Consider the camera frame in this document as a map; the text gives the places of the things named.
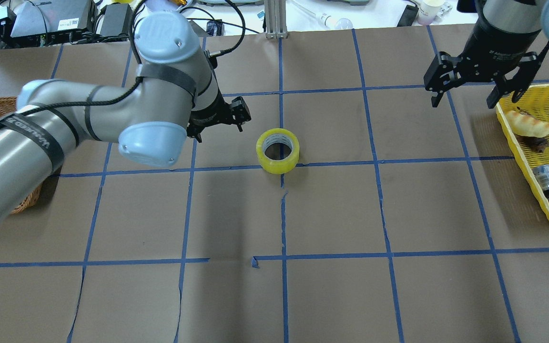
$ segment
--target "bread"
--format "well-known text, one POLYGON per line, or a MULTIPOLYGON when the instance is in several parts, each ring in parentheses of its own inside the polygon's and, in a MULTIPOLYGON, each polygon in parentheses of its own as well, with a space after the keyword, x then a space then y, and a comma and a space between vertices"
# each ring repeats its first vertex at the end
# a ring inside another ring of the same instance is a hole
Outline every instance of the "bread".
POLYGON ((549 123, 535 119, 531 115, 508 111, 505 113, 512 132, 525 137, 542 138, 549 135, 549 123))

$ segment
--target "black velcro strap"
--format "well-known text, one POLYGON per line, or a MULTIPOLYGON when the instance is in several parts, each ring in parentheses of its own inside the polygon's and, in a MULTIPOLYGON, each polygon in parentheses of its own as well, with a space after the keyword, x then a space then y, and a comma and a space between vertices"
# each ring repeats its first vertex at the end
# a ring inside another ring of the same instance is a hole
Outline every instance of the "black velcro strap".
MULTIPOLYGON (((37 107, 46 107, 45 104, 42 104, 41 102, 31 102, 29 105, 37 106, 37 107)), ((63 113, 61 113, 57 109, 48 109, 48 111, 52 112, 55 116, 59 117, 65 124, 67 124, 67 127, 72 132, 74 138, 76 139, 76 147, 80 145, 80 137, 78 135, 78 130, 76 130, 76 127, 71 123, 71 121, 65 117, 63 113)))
POLYGON ((178 85, 192 95, 192 101, 194 101, 194 96, 196 95, 196 81, 179 69, 161 64, 140 64, 137 69, 137 76, 141 78, 159 79, 178 85))
MULTIPOLYGON (((94 87, 94 89, 88 95, 88 98, 86 99, 86 101, 89 101, 89 102, 92 101, 96 92, 102 87, 103 87, 102 85, 94 87)), ((94 130, 92 130, 92 123, 90 123, 90 106, 84 107, 84 121, 86 123, 86 130, 88 130, 90 137, 92 137, 92 139, 94 139, 95 141, 101 141, 99 137, 96 137, 94 130)))
POLYGON ((52 135, 50 135, 50 133, 48 133, 48 131, 33 123, 31 118, 13 113, 0 122, 7 126, 7 128, 25 135, 31 139, 31 141, 34 141, 39 145, 39 147, 46 152, 48 158, 50 158, 50 162, 52 162, 52 173, 63 165, 65 153, 63 152, 61 145, 52 135))

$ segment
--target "white label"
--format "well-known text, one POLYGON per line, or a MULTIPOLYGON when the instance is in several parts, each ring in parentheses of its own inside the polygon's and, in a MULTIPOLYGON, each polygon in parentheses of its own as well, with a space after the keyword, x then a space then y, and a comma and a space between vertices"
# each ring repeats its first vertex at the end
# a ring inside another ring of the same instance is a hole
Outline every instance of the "white label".
POLYGON ((78 28, 79 22, 80 18, 63 19, 59 21, 59 28, 57 31, 76 29, 78 28))

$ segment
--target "roll of tape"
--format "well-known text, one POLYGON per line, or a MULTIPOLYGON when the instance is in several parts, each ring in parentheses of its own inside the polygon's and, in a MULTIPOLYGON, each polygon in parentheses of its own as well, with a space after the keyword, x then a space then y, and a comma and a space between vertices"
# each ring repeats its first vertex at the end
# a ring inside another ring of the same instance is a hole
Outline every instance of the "roll of tape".
POLYGON ((300 143, 291 131, 285 129, 271 129, 264 132, 255 144, 257 160, 262 168, 271 174, 285 174, 296 167, 300 157, 300 143), (289 156, 281 160, 274 160, 266 156, 266 149, 273 144, 287 145, 291 150, 289 156))

